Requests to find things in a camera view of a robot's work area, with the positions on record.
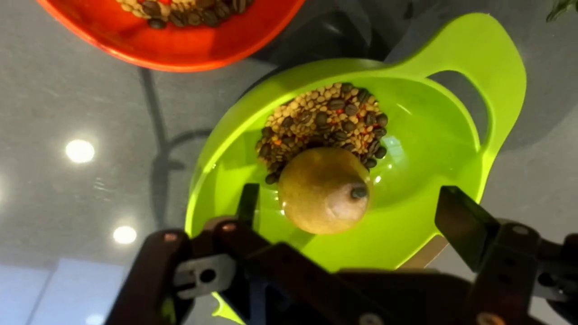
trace glossy countertop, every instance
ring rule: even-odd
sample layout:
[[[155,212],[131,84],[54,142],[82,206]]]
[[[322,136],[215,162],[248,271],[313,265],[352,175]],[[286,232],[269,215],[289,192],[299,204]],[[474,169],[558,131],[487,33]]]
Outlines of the glossy countertop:
[[[483,205],[561,241],[578,231],[578,14],[546,24],[549,10],[541,0],[308,0],[280,38],[252,57],[176,74],[107,56],[35,2],[4,1],[0,325],[102,324],[145,236],[183,227],[206,137],[262,77],[325,57],[395,61],[471,11],[505,26],[528,72],[526,103]],[[458,94],[483,132],[485,113],[467,83],[434,79]],[[432,266],[472,277],[452,249]],[[187,323],[228,323],[210,317],[215,306],[210,297],[199,300]],[[532,312],[563,324],[541,301]]]

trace bolt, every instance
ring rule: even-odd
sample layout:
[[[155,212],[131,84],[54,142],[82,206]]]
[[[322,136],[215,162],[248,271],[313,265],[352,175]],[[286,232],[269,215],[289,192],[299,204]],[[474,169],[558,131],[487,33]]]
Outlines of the bolt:
[[[360,317],[360,325],[383,325],[383,321],[374,313],[365,313]]]
[[[223,225],[223,230],[224,231],[233,231],[237,229],[237,225],[234,223],[227,223]]]
[[[530,230],[524,226],[514,226],[512,230],[518,235],[527,235],[530,232]]]
[[[165,242],[174,242],[177,240],[176,234],[165,234]]]
[[[488,312],[477,314],[476,321],[478,325],[506,325],[500,316]]]

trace brown pear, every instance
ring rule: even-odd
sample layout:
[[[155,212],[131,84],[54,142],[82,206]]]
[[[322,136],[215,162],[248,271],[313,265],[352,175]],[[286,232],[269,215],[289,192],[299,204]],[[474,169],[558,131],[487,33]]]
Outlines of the brown pear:
[[[351,152],[330,147],[305,150],[279,177],[279,202],[300,229],[336,234],[358,223],[369,204],[369,172]]]

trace orange bowl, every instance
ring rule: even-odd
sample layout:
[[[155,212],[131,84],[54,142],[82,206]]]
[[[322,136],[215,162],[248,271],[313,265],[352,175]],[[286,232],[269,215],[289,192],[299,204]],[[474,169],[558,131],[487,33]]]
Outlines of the orange bowl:
[[[242,60],[277,36],[305,0],[255,0],[217,28],[152,29],[146,20],[122,10],[115,0],[38,0],[88,43],[113,57],[142,67],[194,72]]]

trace lime green plastic bowl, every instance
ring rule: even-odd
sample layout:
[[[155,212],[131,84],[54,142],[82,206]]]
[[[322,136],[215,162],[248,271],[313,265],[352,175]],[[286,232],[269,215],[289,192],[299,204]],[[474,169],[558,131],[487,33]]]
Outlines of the lime green plastic bowl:
[[[464,104],[427,77],[456,71],[480,92],[488,112],[480,144]],[[271,112],[309,90],[336,82],[367,88],[389,117],[387,156],[371,170],[370,208],[353,229],[312,235],[296,228],[264,183],[255,144]],[[247,93],[211,133],[192,179],[186,230],[197,235],[216,216],[233,215],[245,183],[260,183],[255,229],[271,242],[298,248],[328,271],[395,269],[438,234],[434,213],[442,185],[457,185],[476,201],[492,163],[514,126],[526,88],[522,60],[500,24],[468,14],[447,24],[417,54],[396,65],[338,59],[280,73]],[[226,308],[220,315],[234,318]]]

